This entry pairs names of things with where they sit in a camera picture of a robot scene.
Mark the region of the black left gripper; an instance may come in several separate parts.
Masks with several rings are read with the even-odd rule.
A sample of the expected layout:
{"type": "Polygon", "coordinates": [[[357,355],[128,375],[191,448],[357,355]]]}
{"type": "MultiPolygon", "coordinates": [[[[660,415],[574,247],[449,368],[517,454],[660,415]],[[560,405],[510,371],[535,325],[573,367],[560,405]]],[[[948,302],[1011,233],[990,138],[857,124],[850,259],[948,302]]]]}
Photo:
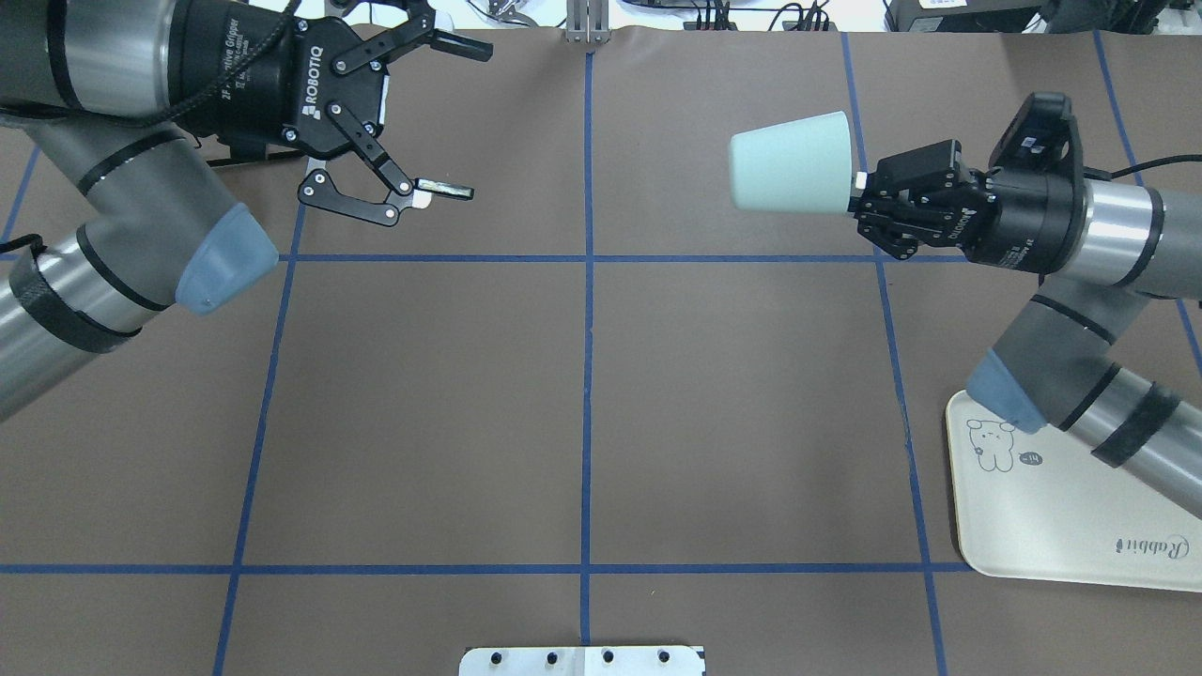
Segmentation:
{"type": "MultiPolygon", "coordinates": [[[[426,208],[434,197],[471,201],[468,185],[411,178],[379,144],[385,128],[388,73],[383,66],[419,47],[477,63],[494,47],[439,29],[426,1],[382,1],[405,14],[397,26],[361,38],[338,18],[286,23],[282,37],[240,75],[197,103],[177,124],[225,146],[279,143],[331,160],[351,150],[386,189],[371,202],[340,192],[331,171],[310,168],[298,186],[300,204],[362,223],[394,227],[403,210],[426,208]]],[[[282,14],[236,1],[180,1],[169,31],[168,91],[182,103],[257,51],[282,14]]]]}

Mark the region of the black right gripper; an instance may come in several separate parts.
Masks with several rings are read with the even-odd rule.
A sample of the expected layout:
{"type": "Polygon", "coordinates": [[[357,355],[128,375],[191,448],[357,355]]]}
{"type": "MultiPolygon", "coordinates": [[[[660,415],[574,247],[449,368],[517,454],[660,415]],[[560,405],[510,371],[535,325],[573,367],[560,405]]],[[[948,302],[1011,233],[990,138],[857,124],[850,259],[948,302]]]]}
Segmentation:
{"type": "Polygon", "coordinates": [[[1051,274],[1069,260],[1083,208],[1085,180],[1072,170],[969,168],[954,140],[883,158],[851,179],[855,229],[897,260],[952,248],[972,263],[1051,274]]]}

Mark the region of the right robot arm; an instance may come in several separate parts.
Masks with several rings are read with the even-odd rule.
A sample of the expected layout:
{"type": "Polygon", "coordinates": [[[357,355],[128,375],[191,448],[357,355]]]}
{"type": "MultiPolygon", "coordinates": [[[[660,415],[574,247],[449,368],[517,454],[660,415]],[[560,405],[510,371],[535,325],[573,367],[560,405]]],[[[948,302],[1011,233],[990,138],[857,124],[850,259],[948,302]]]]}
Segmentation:
{"type": "Polygon", "coordinates": [[[966,393],[1027,433],[1052,426],[1190,515],[1200,410],[1111,358],[1152,300],[1200,297],[1200,198],[1087,174],[1073,141],[1023,132],[966,168],[956,141],[859,172],[859,232],[893,257],[920,244],[1040,277],[966,393]]]}

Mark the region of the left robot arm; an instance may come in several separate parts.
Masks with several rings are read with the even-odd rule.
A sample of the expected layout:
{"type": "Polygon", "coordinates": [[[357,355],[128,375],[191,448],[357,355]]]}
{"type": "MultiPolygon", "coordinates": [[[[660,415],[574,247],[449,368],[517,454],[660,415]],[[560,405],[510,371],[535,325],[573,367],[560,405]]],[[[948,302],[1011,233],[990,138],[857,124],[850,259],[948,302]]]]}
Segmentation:
{"type": "Polygon", "coordinates": [[[426,1],[374,36],[352,1],[5,1],[2,125],[26,134],[96,210],[50,244],[2,244],[2,419],[179,304],[215,312],[278,265],[270,236],[194,141],[232,164],[307,158],[300,204],[395,226],[474,189],[411,178],[379,142],[388,65],[421,47],[484,63],[492,45],[426,1]]]}

